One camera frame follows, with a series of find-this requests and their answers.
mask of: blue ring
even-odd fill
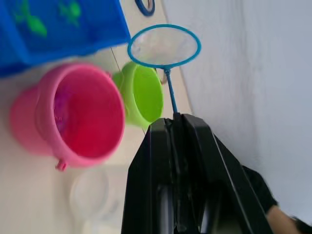
[[[136,5],[139,8],[140,12],[149,17],[152,16],[154,14],[155,11],[155,0],[152,0],[152,9],[149,10],[144,6],[144,3],[142,2],[142,0],[136,0]]]
[[[188,33],[189,35],[191,35],[195,39],[195,41],[197,43],[197,50],[196,50],[195,54],[193,54],[191,57],[189,57],[186,60],[183,60],[181,62],[176,62],[173,64],[166,64],[166,65],[154,65],[154,64],[144,63],[144,62],[137,60],[135,57],[133,57],[133,55],[131,53],[131,46],[132,46],[133,42],[141,34],[145,33],[146,31],[149,31],[151,29],[154,29],[154,28],[175,28],[175,29],[179,29],[179,30],[182,30],[183,32]],[[189,61],[193,60],[199,54],[200,50],[201,50],[201,43],[200,43],[200,40],[198,39],[198,37],[193,32],[191,32],[190,30],[183,28],[181,26],[174,25],[174,24],[156,24],[156,25],[142,29],[137,34],[135,34],[134,37],[130,40],[130,42],[128,44],[128,49],[127,49],[129,57],[135,63],[138,63],[138,64],[145,66],[145,67],[161,68],[161,69],[167,69],[167,70],[169,70],[173,67],[181,66],[181,65],[188,63]]]

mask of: blue container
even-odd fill
[[[76,2],[78,25],[61,14],[60,4]],[[15,15],[27,3],[31,16],[40,19],[47,35],[34,33]],[[129,30],[119,0],[0,0],[0,77],[73,55],[126,43]]]

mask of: net handle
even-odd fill
[[[171,83],[171,79],[170,79],[170,69],[164,69],[164,71],[165,71],[165,74],[166,74],[166,77],[167,77],[167,81],[168,81],[172,109],[173,109],[174,113],[177,113],[174,89],[172,88],[172,83]]]

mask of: pink bucket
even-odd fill
[[[90,64],[68,63],[15,100],[10,124],[26,150],[54,155],[58,170],[88,167],[107,159],[120,144],[124,105],[108,73]]]

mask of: plastic toy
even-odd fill
[[[58,6],[60,9],[61,16],[66,17],[69,23],[72,23],[73,25],[78,27],[79,26],[78,19],[81,15],[81,7],[79,3],[73,1],[68,6],[66,6],[63,3],[60,3]]]
[[[128,44],[128,55],[133,62],[164,70],[174,113],[177,113],[177,108],[170,70],[190,62],[200,50],[200,41],[194,33],[173,24],[157,24],[142,29]]]
[[[20,13],[14,14],[16,23],[23,23],[26,22],[28,28],[33,33],[42,36],[47,37],[47,29],[42,23],[42,21],[37,16],[32,16],[31,12],[29,10],[29,4],[27,0],[24,0],[22,5],[20,6]]]
[[[146,130],[161,117],[164,99],[157,72],[134,62],[127,63],[113,81],[119,89],[126,110],[126,123]]]
[[[120,144],[124,105],[110,74],[91,64],[66,63],[17,97],[10,124],[26,150],[56,157],[58,170],[89,167]]]
[[[154,14],[155,11],[155,0],[148,0],[147,2],[147,7],[142,0],[136,0],[136,5],[143,15],[150,17]]]
[[[119,0],[0,0],[0,79],[129,41]]]

